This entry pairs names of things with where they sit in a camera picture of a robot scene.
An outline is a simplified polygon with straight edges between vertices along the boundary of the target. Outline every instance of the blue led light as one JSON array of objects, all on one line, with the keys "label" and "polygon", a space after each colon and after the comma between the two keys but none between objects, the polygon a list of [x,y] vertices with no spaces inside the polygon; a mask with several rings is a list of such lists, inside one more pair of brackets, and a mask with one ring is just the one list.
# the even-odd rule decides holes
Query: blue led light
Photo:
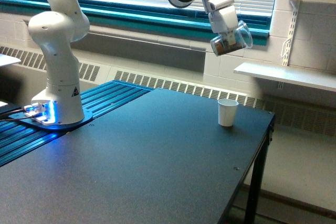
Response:
[{"label": "blue led light", "polygon": [[50,116],[50,123],[55,123],[56,122],[56,116],[55,116],[55,105],[53,101],[50,101],[48,103],[48,108],[49,108],[49,116]]}]

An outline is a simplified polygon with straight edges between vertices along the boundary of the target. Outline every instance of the window sill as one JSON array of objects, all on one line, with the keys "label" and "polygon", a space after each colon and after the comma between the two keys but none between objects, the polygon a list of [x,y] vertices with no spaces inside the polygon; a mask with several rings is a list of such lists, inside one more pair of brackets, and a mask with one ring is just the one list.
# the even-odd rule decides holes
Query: window sill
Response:
[{"label": "window sill", "polygon": [[[50,10],[45,2],[26,0],[0,0],[1,11],[24,15],[35,15],[44,10]],[[82,11],[93,24],[107,24],[121,28],[132,28],[165,35],[187,37],[188,39],[210,40],[214,36],[211,25],[206,22],[195,22],[184,19],[157,17],[138,13],[117,12],[114,10],[97,9],[81,5]],[[255,45],[265,46],[269,37],[269,31],[250,28]]]}]

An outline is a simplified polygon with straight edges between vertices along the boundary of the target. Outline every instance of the white robotic arm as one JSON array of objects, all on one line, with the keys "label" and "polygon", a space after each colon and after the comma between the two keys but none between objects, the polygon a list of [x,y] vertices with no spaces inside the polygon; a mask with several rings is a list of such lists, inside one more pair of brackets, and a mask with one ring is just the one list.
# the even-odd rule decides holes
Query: white robotic arm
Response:
[{"label": "white robotic arm", "polygon": [[[214,33],[219,36],[211,41],[214,53],[217,56],[229,52],[252,47],[251,34],[243,21],[238,22],[234,0],[202,0],[205,11],[209,14],[209,20]],[[178,8],[190,5],[193,0],[169,0]]]},{"label": "white robotic arm", "polygon": [[[178,8],[194,0],[169,0]],[[81,122],[84,112],[79,91],[78,60],[70,43],[83,38],[89,31],[89,21],[77,0],[48,0],[51,12],[34,16],[29,32],[41,47],[47,66],[47,87],[36,95],[32,110],[26,113],[45,126],[71,125]],[[214,33],[211,41],[217,55],[252,45],[245,23],[238,23],[234,0],[203,0]]]},{"label": "white robotic arm", "polygon": [[41,47],[47,66],[47,87],[32,103],[45,104],[28,116],[44,125],[68,125],[84,118],[79,90],[79,63],[70,43],[83,38],[90,23],[77,0],[48,0],[51,12],[34,16],[29,33]]}]

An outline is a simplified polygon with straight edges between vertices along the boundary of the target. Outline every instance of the wall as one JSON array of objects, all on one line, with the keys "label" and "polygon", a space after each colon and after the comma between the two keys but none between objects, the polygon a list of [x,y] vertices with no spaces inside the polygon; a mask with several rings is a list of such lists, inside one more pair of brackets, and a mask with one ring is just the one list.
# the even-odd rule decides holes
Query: wall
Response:
[{"label": "wall", "polygon": [[[289,1],[276,0],[268,45],[239,50],[221,57],[215,57],[206,41],[172,38],[165,34],[153,35],[132,29],[120,30],[98,24],[92,24],[90,35],[82,42],[74,44],[74,47],[83,50],[82,53],[78,51],[78,55],[87,60],[204,83],[254,94],[258,97],[275,95],[336,108],[336,95],[332,92],[289,84],[285,84],[283,90],[278,90],[277,82],[233,73],[235,67],[246,61],[281,64],[281,47],[288,35],[291,15]],[[0,13],[2,28],[0,44],[36,48],[27,32],[25,21],[29,19],[29,16]],[[299,12],[290,65],[336,73],[335,38],[336,5],[303,3]],[[99,57],[95,53],[104,54],[104,56]],[[303,145],[304,139],[298,140],[298,134],[309,138],[310,144]],[[272,164],[268,166],[271,168],[266,167],[264,188],[335,211],[333,198],[335,199],[336,192],[330,189],[323,190],[323,188],[330,188],[330,176],[324,177],[324,175],[334,175],[332,169],[334,166],[330,163],[336,162],[335,156],[332,155],[334,152],[328,152],[331,160],[325,160],[324,153],[326,150],[334,150],[335,145],[333,143],[329,145],[331,140],[322,141],[321,139],[318,134],[279,129],[275,135],[277,144],[270,149],[269,160]],[[294,149],[291,149],[292,152],[286,152],[292,146],[301,152],[299,159],[296,158]],[[310,159],[311,156],[319,157],[318,162],[313,162]],[[310,170],[307,168],[308,165],[302,170],[305,164],[318,164],[323,168],[319,170],[315,165],[316,170]],[[281,179],[277,178],[279,174],[275,171],[282,174]],[[301,178],[297,183],[292,182],[295,176]]]}]

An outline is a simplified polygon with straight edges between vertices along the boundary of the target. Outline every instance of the cable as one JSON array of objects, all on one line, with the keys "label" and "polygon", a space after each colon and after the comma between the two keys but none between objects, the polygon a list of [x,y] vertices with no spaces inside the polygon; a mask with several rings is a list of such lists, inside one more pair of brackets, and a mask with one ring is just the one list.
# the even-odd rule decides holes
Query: cable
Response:
[{"label": "cable", "polygon": [[24,109],[19,109],[19,110],[13,110],[13,111],[9,111],[7,113],[3,113],[0,115],[0,118],[6,118],[7,116],[9,115],[12,115],[12,114],[16,114],[16,113],[19,113],[19,112],[24,112],[25,110]]},{"label": "cable", "polygon": [[12,121],[19,121],[23,119],[34,118],[35,116],[27,116],[25,118],[15,118],[15,119],[1,119],[0,122],[12,122]]}]

